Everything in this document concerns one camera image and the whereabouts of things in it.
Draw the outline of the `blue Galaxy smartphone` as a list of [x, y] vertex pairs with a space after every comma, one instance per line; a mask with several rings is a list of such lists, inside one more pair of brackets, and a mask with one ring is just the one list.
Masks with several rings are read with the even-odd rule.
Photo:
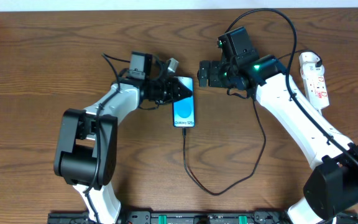
[[193, 96], [193, 79], [178, 77], [178, 80], [190, 91], [190, 96], [173, 104], [173, 126], [176, 128], [193, 128], [195, 126], [195, 106]]

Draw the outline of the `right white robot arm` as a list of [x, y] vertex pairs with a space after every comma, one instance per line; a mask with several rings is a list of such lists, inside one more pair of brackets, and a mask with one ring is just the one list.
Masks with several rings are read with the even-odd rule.
[[321, 113], [329, 105], [321, 57], [312, 50], [299, 51], [304, 84], [299, 89], [279, 58], [259, 56], [244, 27], [225, 32], [217, 45], [222, 58], [200, 62], [200, 85], [225, 88], [228, 95], [246, 91], [285, 128], [311, 167], [303, 198], [287, 211], [289, 220], [358, 223], [358, 217], [347, 212], [358, 203], [358, 144]]

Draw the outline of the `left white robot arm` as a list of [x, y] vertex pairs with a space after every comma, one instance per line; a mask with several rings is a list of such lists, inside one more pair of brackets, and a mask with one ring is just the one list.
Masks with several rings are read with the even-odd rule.
[[54, 173], [80, 193], [93, 223], [116, 223], [121, 210], [111, 182], [120, 123], [144, 100], [161, 106], [193, 95], [176, 77], [174, 58], [163, 62], [133, 52], [128, 63], [121, 72], [113, 71], [116, 79], [100, 100], [82, 110], [69, 108], [62, 116]]

